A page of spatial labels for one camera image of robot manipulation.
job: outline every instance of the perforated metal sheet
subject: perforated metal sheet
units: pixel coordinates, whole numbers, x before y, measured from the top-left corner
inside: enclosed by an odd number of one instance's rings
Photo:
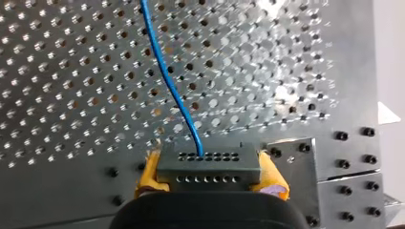
[[[151,2],[201,135],[329,117],[322,15],[300,5]],[[138,3],[7,2],[1,13],[3,166],[190,140]]]
[[[138,1],[1,3],[0,228],[113,214],[147,149],[192,144]],[[314,137],[320,179],[379,168],[368,1],[149,3],[204,144]]]

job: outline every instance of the cable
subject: cable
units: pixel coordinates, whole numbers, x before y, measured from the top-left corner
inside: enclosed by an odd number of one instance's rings
[[[185,122],[187,123],[188,128],[190,129],[191,135],[194,138],[194,142],[196,143],[197,153],[199,156],[203,156],[203,144],[197,133],[197,129],[194,126],[193,118],[191,117],[190,113],[184,107],[181,101],[181,96],[176,90],[176,86],[173,83],[172,79],[169,76],[169,72],[167,71],[166,64],[163,60],[163,54],[161,53],[160,45],[158,40],[155,36],[155,32],[153,31],[151,14],[148,9],[147,0],[140,0],[140,8],[142,9],[143,19],[146,25],[146,31],[148,32],[149,39],[151,41],[151,46],[153,53],[155,54],[156,59],[158,60],[158,65],[160,68],[161,75],[163,76],[164,82],[166,83],[167,87],[169,88],[170,93],[173,95],[181,114],[184,116]]]

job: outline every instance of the screw head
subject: screw head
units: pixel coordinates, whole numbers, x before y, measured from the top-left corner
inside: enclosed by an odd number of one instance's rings
[[[319,225],[319,219],[313,216],[307,216],[306,220],[310,227],[317,227]]]
[[[361,129],[361,135],[373,137],[375,136],[375,129],[371,127],[365,127]]]
[[[354,221],[354,215],[350,212],[344,212],[342,213],[342,220],[345,220],[347,222],[352,222]]]
[[[367,214],[375,218],[379,218],[381,216],[381,211],[378,208],[371,207],[367,210]]]
[[[339,193],[345,195],[345,196],[350,196],[353,193],[352,188],[348,186],[342,186],[340,187]]]
[[[118,177],[119,170],[116,167],[111,167],[107,170],[107,175],[110,177]]]
[[[278,148],[275,148],[275,147],[270,149],[270,154],[276,158],[280,158],[282,156],[281,150],[279,150]]]
[[[375,192],[376,192],[376,191],[379,190],[379,184],[377,184],[377,183],[374,182],[374,181],[370,181],[370,182],[367,183],[366,188],[367,188],[368,190],[372,190],[372,191],[375,191]]]
[[[306,143],[301,143],[298,147],[298,150],[302,153],[308,153],[310,151],[310,145]]]
[[[124,198],[121,195],[116,195],[115,197],[113,197],[112,203],[115,206],[120,206],[122,205],[122,203],[124,203]]]
[[[376,164],[378,162],[377,157],[372,156],[372,155],[366,155],[364,156],[364,162],[369,163],[369,164]]]
[[[336,132],[334,138],[336,140],[347,141],[349,139],[349,134],[346,132]]]
[[[349,169],[351,167],[351,164],[347,160],[341,159],[337,160],[337,167],[342,169]]]

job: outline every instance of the metal plate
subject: metal plate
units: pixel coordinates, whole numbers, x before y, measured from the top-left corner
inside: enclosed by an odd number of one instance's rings
[[[369,189],[370,183],[378,189]],[[322,199],[321,216],[325,228],[385,228],[384,194],[382,175],[374,173],[356,177],[345,177],[325,181],[319,185],[319,198]],[[350,188],[342,193],[342,188]],[[380,211],[378,218],[370,216],[370,208]],[[350,213],[353,221],[342,219],[344,213]]]
[[[319,197],[315,171],[315,140],[298,139],[267,144],[280,173],[290,188],[290,202],[297,206],[313,227],[320,225]]]
[[[378,169],[373,7],[304,2],[149,1],[206,146],[314,137],[320,179]],[[138,1],[5,0],[0,24],[0,228],[112,214],[147,149],[192,145]]]

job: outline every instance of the white wall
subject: white wall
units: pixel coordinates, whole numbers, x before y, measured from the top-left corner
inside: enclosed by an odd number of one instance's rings
[[[373,1],[378,96],[403,119],[380,127],[384,189],[405,201],[405,0]],[[405,210],[397,224],[405,224]]]

